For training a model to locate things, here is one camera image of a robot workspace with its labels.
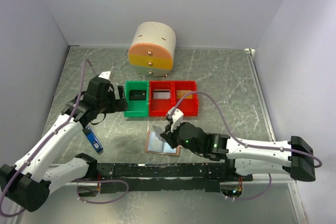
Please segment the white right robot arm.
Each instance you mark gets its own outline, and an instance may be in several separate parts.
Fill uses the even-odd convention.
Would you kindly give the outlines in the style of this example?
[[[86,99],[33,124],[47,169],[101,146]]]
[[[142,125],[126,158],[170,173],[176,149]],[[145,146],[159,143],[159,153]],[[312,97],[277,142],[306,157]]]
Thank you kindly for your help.
[[[160,136],[171,148],[182,146],[211,161],[228,162],[223,176],[230,181],[252,174],[288,174],[301,182],[316,179],[313,149],[299,136],[280,142],[234,139],[225,134],[205,133],[188,122],[176,129],[167,125]]]

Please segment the silver VIP card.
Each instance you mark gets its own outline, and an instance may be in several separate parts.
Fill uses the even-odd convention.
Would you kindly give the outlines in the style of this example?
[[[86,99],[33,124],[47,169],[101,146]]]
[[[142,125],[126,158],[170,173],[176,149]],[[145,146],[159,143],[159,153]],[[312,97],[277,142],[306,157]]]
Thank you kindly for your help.
[[[163,132],[163,130],[159,126],[153,125],[152,127],[154,129],[154,133],[155,133],[155,136],[157,137],[157,139],[161,142],[165,142],[164,138],[162,138],[161,135],[160,135]]]

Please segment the tan leather card holder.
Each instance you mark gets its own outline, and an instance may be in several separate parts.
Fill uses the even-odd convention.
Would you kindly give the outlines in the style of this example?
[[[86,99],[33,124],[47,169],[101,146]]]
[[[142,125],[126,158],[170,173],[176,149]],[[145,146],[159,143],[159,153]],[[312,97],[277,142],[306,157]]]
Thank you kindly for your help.
[[[162,142],[156,136],[156,133],[149,131],[146,138],[146,144],[144,151],[146,153],[158,154],[158,155],[168,155],[168,156],[179,156],[180,147],[171,148],[168,143]]]

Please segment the silver card with crest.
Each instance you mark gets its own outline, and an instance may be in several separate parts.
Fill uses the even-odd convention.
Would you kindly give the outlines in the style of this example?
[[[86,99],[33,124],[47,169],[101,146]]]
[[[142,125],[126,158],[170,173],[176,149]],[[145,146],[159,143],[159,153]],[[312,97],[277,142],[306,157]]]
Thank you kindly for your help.
[[[169,100],[171,98],[171,94],[169,90],[154,90],[153,91],[153,99],[155,100]]]

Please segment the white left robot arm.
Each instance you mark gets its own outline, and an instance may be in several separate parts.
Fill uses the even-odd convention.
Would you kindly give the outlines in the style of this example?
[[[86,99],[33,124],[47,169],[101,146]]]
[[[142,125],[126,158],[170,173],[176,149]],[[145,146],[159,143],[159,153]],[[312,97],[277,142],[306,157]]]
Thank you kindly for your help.
[[[49,166],[75,136],[99,114],[124,112],[128,108],[123,86],[115,97],[110,80],[94,77],[85,91],[67,102],[50,130],[14,165],[1,167],[1,198],[7,197],[29,212],[39,209],[48,196],[76,179],[93,181],[98,175],[95,158],[80,153],[53,170]]]

